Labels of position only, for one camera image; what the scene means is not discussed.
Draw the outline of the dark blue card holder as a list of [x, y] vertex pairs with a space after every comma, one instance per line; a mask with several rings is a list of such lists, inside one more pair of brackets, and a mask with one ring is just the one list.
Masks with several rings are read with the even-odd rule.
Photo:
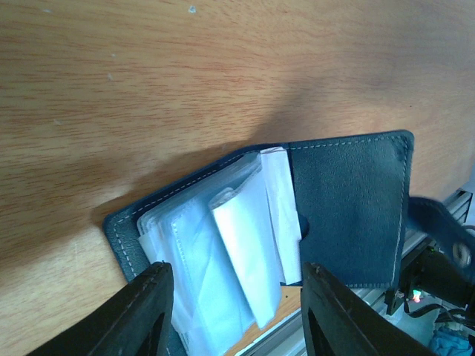
[[409, 131], [242, 148], [108, 215], [129, 284], [171, 264], [169, 335], [187, 355], [223, 355], [276, 315], [305, 263], [342, 284], [389, 289], [407, 228], [423, 231], [467, 281], [474, 237], [443, 204], [409, 194]]

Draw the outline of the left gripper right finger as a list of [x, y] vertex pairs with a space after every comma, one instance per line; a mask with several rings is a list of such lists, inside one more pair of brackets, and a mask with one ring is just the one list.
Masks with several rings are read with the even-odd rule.
[[387, 322], [325, 267], [302, 268], [301, 315], [308, 355], [432, 355]]

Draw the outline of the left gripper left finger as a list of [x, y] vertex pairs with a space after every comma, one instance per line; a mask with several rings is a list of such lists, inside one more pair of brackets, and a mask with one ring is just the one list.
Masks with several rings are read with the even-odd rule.
[[31, 355], [167, 355], [174, 300], [171, 264], [155, 262]]

